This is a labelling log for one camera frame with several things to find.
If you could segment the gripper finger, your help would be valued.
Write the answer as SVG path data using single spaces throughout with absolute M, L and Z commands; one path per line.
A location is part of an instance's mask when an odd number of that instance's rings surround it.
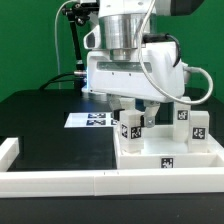
M 143 105 L 145 107 L 145 111 L 141 117 L 142 126 L 153 128 L 155 126 L 155 117 L 160 108 L 160 103 L 157 101 L 144 100 Z
M 112 117 L 119 121 L 120 120 L 120 112 L 124 110 L 121 105 L 120 97 L 116 95 L 109 96 L 109 105 L 112 110 Z

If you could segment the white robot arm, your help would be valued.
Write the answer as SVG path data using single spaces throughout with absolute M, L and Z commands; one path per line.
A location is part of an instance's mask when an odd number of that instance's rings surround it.
M 84 37 L 87 55 L 87 90 L 111 95 L 119 118 L 120 97 L 145 103 L 143 124 L 155 125 L 159 105 L 183 103 L 187 66 L 181 61 L 178 40 L 159 34 L 156 17 L 185 16 L 204 0 L 74 0 L 68 11 L 73 21 L 89 20 L 92 30 Z

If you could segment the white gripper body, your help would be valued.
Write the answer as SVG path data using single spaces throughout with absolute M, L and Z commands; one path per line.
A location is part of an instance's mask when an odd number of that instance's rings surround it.
M 169 95 L 181 98 L 185 92 L 183 64 L 176 66 L 174 42 L 148 43 L 142 48 L 144 65 L 154 83 Z M 91 51 L 87 56 L 88 89 L 124 97 L 172 102 L 147 80 L 134 50 L 130 61 L 112 61 L 108 51 Z

